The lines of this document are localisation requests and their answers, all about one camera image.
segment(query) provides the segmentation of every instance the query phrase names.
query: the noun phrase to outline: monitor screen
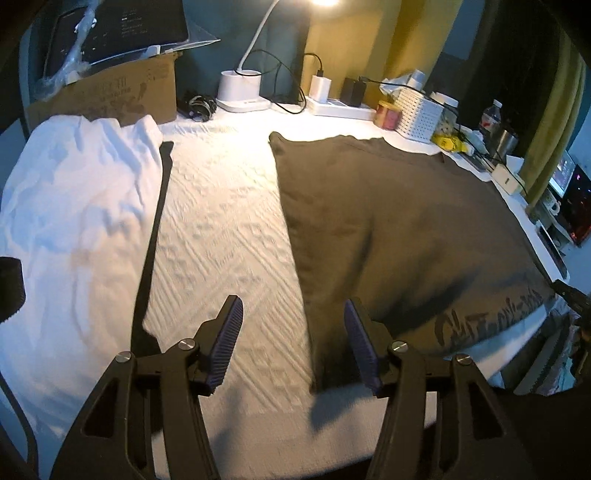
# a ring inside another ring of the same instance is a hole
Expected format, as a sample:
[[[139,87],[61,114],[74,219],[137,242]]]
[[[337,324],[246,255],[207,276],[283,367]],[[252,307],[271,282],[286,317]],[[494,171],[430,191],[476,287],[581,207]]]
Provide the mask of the monitor screen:
[[[569,186],[570,179],[573,177],[574,168],[576,163],[571,158],[568,152],[564,152],[562,159],[550,179],[550,186],[558,194],[560,198],[564,197],[566,189]]]
[[[591,232],[591,180],[578,165],[560,206],[567,221],[567,231],[576,245],[581,245]]]

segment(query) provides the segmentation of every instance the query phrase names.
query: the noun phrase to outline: textured white bedspread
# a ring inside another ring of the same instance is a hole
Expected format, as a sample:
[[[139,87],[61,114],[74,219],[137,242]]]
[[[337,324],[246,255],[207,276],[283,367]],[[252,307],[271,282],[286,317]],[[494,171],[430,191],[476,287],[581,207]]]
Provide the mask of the textured white bedspread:
[[[214,318],[228,294],[244,301],[244,323],[224,384],[201,400],[222,478],[299,478],[370,456],[385,400],[361,385],[312,396],[301,291],[281,211],[271,131],[289,140],[335,135],[385,137],[397,148],[434,154],[370,122],[277,111],[219,112],[208,124],[161,126],[175,143],[145,328],[167,349]],[[478,174],[460,157],[460,166]],[[504,194],[552,278],[560,278],[519,202]],[[543,308],[472,349],[483,373],[502,368],[537,330]],[[435,416],[429,396],[427,422]],[[167,478],[162,437],[157,472]]]

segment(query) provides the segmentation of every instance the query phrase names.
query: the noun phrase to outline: metal screw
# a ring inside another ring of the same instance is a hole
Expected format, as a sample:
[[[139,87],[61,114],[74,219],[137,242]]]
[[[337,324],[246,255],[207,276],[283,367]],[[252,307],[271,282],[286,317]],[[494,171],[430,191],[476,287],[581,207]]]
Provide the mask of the metal screw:
[[[406,342],[394,342],[392,344],[392,350],[398,353],[406,353],[408,352],[408,344]]]
[[[472,365],[474,360],[470,355],[466,355],[465,353],[460,353],[456,355],[456,362],[460,365]]]
[[[185,338],[178,343],[181,350],[192,350],[195,348],[195,340],[192,338]]]
[[[118,364],[124,364],[125,362],[129,362],[131,360],[131,352],[119,352],[115,357],[115,360]]]

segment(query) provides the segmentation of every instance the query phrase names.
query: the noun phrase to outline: green curtain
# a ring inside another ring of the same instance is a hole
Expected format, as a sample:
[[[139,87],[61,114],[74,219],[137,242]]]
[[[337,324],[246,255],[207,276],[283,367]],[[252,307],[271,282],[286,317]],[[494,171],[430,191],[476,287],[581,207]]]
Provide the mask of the green curtain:
[[[570,136],[569,144],[566,146],[566,150],[568,151],[569,148],[574,143],[574,139],[577,138],[577,135],[581,131],[581,127],[585,123],[585,119],[587,118],[587,114],[589,113],[589,108],[591,107],[591,69],[587,65],[585,67],[585,87],[583,88],[583,99],[581,100],[581,108],[579,109],[579,116],[577,117],[577,121],[574,124],[574,131],[573,134]]]
[[[519,173],[525,181],[525,198],[530,206],[542,197],[569,143],[579,115],[584,84],[583,58],[561,29],[554,85]]]

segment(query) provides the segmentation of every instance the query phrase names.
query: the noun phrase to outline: water bottle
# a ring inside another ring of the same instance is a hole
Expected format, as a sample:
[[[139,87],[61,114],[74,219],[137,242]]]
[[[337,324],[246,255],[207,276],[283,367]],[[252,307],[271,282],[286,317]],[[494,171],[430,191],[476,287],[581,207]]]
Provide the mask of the water bottle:
[[[495,127],[501,123],[501,107],[503,106],[499,100],[492,102],[492,105],[484,110],[482,113],[482,119],[478,130],[484,137],[485,143],[491,137]]]

